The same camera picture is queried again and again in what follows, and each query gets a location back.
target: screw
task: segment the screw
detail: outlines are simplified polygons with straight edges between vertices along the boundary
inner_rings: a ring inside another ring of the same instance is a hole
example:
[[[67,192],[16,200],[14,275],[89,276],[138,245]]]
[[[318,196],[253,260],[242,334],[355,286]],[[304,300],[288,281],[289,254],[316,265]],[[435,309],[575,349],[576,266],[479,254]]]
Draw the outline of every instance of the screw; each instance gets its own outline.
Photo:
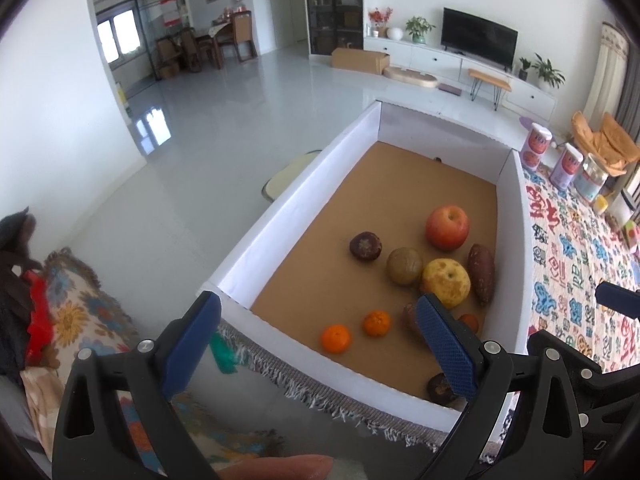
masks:
[[[144,339],[138,343],[138,352],[146,354],[154,349],[154,342],[151,339]]]
[[[495,341],[487,341],[484,343],[484,349],[489,352],[489,354],[499,354],[500,353],[500,345]]]
[[[81,361],[84,361],[85,359],[88,359],[89,357],[91,357],[91,349],[90,348],[83,348],[81,351],[78,352],[78,359],[80,359]]]
[[[545,354],[552,361],[558,361],[558,359],[560,358],[560,354],[555,348],[547,348]]]

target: human hand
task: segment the human hand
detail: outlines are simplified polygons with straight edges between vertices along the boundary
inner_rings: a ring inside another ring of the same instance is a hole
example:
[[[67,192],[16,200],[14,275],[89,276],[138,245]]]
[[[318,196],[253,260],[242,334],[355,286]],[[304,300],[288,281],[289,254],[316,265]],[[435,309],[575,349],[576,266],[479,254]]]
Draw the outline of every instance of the human hand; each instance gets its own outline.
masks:
[[[324,480],[334,459],[322,455],[254,458],[218,471],[222,480]]]

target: plant pot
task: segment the plant pot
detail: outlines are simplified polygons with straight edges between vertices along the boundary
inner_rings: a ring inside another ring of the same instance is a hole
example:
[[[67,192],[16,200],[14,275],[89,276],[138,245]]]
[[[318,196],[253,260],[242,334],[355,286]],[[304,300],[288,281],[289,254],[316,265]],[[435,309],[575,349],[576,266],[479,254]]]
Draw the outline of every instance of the plant pot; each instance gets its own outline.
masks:
[[[554,88],[544,79],[538,79],[538,88],[540,88],[545,94],[552,94],[554,92]]]

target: tangerine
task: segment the tangerine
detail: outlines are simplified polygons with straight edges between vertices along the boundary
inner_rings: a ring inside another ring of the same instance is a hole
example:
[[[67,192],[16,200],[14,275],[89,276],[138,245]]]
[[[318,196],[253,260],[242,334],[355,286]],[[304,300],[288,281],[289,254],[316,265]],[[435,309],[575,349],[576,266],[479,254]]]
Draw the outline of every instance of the tangerine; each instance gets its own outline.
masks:
[[[480,330],[480,323],[478,323],[478,318],[473,314],[463,314],[458,318],[458,321],[462,321],[465,325],[467,325],[474,334],[477,334],[478,330]]]
[[[372,337],[381,337],[389,332],[390,328],[391,318],[384,310],[369,312],[362,321],[362,329],[365,334]]]
[[[331,325],[322,332],[320,344],[330,354],[341,354],[351,345],[351,333],[344,325]]]

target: printed tablecloth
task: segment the printed tablecloth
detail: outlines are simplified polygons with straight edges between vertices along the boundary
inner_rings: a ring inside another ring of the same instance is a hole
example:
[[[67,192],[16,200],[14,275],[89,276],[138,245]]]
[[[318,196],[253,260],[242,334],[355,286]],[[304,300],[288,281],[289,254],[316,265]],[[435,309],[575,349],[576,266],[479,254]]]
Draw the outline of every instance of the printed tablecloth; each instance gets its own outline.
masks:
[[[638,362],[638,321],[598,305],[603,280],[636,290],[625,243],[571,187],[558,191],[549,170],[525,171],[533,229],[529,333],[547,330],[593,359],[603,372]]]

